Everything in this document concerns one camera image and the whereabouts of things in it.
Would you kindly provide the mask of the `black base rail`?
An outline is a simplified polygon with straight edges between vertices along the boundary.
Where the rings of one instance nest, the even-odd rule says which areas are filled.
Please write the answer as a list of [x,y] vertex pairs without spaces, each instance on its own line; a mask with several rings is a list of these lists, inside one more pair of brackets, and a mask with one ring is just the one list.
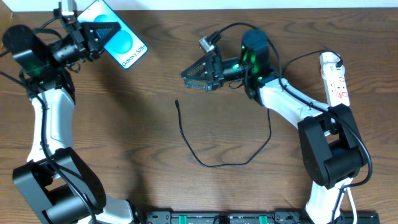
[[143,223],[150,224],[306,224],[310,218],[301,211],[267,213],[177,213],[152,211],[143,215]]

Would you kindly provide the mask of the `blue Galaxy smartphone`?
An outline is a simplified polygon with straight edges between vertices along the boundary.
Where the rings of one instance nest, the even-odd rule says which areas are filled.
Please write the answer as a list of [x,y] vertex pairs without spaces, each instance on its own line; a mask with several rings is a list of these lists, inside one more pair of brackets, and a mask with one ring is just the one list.
[[118,22],[121,29],[107,42],[105,50],[124,69],[129,69],[148,47],[103,0],[94,1],[79,16],[79,22]]

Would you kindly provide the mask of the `white power strip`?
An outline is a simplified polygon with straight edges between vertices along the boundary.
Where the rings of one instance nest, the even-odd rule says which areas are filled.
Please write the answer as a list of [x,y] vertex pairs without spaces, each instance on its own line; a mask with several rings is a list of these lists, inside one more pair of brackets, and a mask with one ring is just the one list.
[[345,66],[338,54],[323,52],[320,55],[320,73],[325,87],[326,100],[330,106],[350,106],[345,79]]

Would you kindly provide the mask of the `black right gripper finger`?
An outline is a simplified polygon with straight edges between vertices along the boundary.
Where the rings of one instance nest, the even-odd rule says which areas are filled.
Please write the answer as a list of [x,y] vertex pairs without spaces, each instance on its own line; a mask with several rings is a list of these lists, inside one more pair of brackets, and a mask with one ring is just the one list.
[[214,91],[218,89],[218,84],[209,79],[183,79],[187,88],[200,89],[205,91]]
[[214,56],[205,55],[193,65],[181,72],[183,80],[194,80],[200,82],[213,81],[213,60]]

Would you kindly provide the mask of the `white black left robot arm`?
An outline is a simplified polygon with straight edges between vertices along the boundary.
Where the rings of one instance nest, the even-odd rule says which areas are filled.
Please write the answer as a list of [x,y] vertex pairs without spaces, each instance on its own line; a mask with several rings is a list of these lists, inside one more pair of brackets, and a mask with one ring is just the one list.
[[12,179],[42,223],[133,223],[130,203],[107,195],[97,175],[73,149],[75,88],[71,72],[94,61],[120,30],[117,22],[68,22],[66,36],[45,44],[51,30],[15,25],[2,41],[22,67],[16,83],[35,111],[34,141]]

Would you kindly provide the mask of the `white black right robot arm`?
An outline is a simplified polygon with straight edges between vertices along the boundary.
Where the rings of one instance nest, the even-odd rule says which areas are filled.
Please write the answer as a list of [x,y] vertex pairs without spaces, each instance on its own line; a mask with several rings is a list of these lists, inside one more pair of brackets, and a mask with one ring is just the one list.
[[322,103],[294,88],[282,76],[282,65],[271,65],[269,53],[274,45],[264,31],[245,32],[241,55],[226,60],[217,46],[220,37],[217,31],[200,40],[205,54],[181,73],[185,86],[213,91],[226,82],[241,81],[250,99],[295,126],[303,163],[313,182],[306,221],[336,223],[342,218],[343,196],[356,186],[353,179],[362,167],[371,166],[349,107],[341,56],[328,49],[319,51],[327,98]]

